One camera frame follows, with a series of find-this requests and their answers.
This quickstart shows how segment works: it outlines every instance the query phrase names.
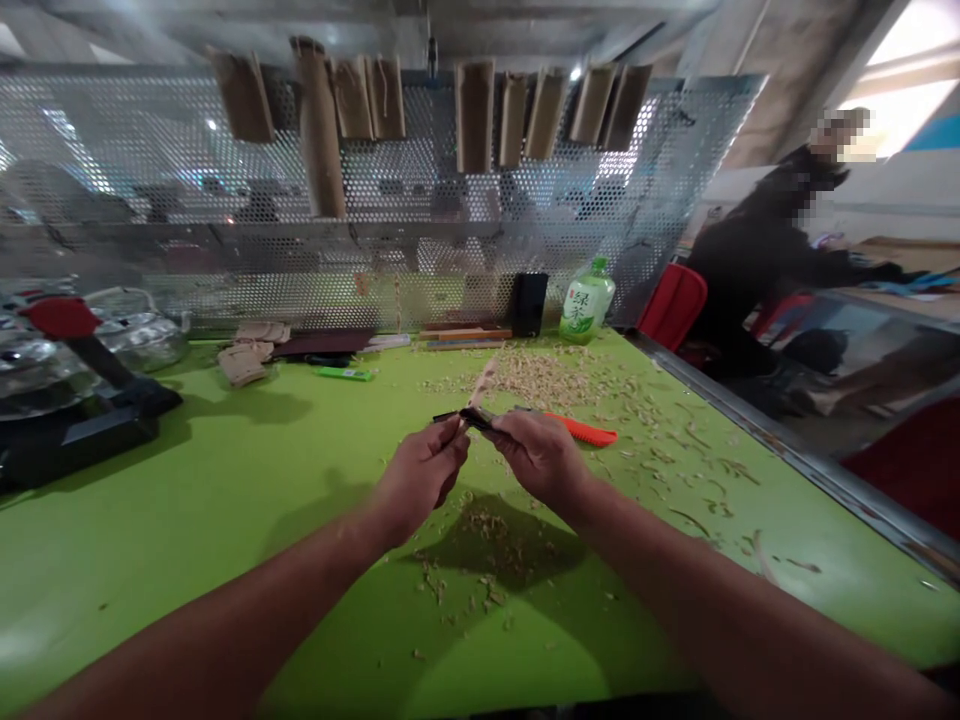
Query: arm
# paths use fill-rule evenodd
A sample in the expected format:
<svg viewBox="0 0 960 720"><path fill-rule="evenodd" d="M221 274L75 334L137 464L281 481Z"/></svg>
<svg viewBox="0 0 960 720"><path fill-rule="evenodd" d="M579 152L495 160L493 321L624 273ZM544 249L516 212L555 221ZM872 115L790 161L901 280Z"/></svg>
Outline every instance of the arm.
<svg viewBox="0 0 960 720"><path fill-rule="evenodd" d="M407 437L362 507L150 625L25 717L252 715L350 586L443 503L467 456L458 424L453 417Z"/></svg>
<svg viewBox="0 0 960 720"><path fill-rule="evenodd" d="M850 264L846 250L823 252L806 243L794 248L794 257L789 265L789 274L794 280L814 287L853 287L863 282L904 282L903 269L895 263L883 263L874 267L856 267Z"/></svg>
<svg viewBox="0 0 960 720"><path fill-rule="evenodd" d="M494 426L521 485L623 578L736 716L956 717L919 673L592 477L556 421L512 412Z"/></svg>

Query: plastic bottle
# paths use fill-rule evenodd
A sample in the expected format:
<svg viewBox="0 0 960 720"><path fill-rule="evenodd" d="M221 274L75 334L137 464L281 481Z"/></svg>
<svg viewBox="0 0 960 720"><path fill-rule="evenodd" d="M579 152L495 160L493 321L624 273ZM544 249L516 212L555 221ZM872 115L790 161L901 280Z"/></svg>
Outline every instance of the plastic bottle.
<svg viewBox="0 0 960 720"><path fill-rule="evenodd" d="M560 319L560 337L567 342L586 345L600 332L617 289L606 268L606 258L595 258L590 270L570 283Z"/></svg>

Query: perforated metal panel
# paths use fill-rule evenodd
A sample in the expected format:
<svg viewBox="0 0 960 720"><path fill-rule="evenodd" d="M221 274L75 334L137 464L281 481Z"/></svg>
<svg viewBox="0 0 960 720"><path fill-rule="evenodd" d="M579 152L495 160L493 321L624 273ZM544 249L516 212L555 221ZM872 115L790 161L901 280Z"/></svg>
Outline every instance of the perforated metal panel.
<svg viewBox="0 0 960 720"><path fill-rule="evenodd" d="M8 71L0 276L142 285L201 332L252 317L396 329L398 314L408 330L502 320L520 272L549 273L556 322L600 254L612 321L631 325L762 79L653 80L625 153L566 142L565 110L551 160L482 176L456 173L451 78L404 73L404 86L406 140L341 142L349 219L330 221L310 217L296 133L234 141L204 69ZM294 93L275 90L290 121Z"/></svg>

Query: green table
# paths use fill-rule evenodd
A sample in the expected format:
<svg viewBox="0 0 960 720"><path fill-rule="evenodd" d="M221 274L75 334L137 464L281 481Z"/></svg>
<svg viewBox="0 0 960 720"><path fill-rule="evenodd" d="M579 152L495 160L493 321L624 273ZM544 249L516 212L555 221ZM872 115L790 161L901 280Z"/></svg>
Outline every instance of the green table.
<svg viewBox="0 0 960 720"><path fill-rule="evenodd" d="M577 415L595 424L594 414L618 416L604 424L621 434L590 459L598 476L683 531L706 531L751 571L759 564L749 538L761 530L785 590L913 665L960 658L960 594L626 341L610 333L589 350L594 377L607 368L608 394ZM490 354L388 351L364 363L379 370L371 383L283 365L230 390L212 351L195 348L160 374L186 402L163 418L158 441L4 499L0 715L351 507L400 438L463 404L469 393L455 378L478 373ZM525 352L556 354L550 341ZM575 368L580 357L562 360ZM628 378L660 408L656 429L623 421L631 401L612 393ZM492 407L520 400L501 393ZM690 422L709 448L686 436ZM687 437L686 449L670 432ZM502 518L504 538L476 532L467 518L481 512ZM505 570L518 547L524 571ZM447 584L442 605L420 589L423 555ZM486 573L507 595L488 614L478 582ZM695 684L619 580L477 441L447 505L356 584L283 669L263 711L457 716Z"/></svg>

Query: orange knife handle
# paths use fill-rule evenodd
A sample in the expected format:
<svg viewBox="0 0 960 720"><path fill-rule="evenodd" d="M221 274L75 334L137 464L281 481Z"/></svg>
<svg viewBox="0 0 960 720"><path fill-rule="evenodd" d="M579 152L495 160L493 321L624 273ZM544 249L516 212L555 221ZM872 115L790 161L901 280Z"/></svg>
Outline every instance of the orange knife handle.
<svg viewBox="0 0 960 720"><path fill-rule="evenodd" d="M595 428L591 425L586 425L584 423L577 422L576 420L571 420L563 415L555 415L554 413L544 413L544 415L547 417L556 418L566 426L567 430L569 430L570 434L575 438L583 440L584 442L590 443L596 447L606 447L607 445L612 445L619 437L614 431L601 430L600 428Z"/></svg>

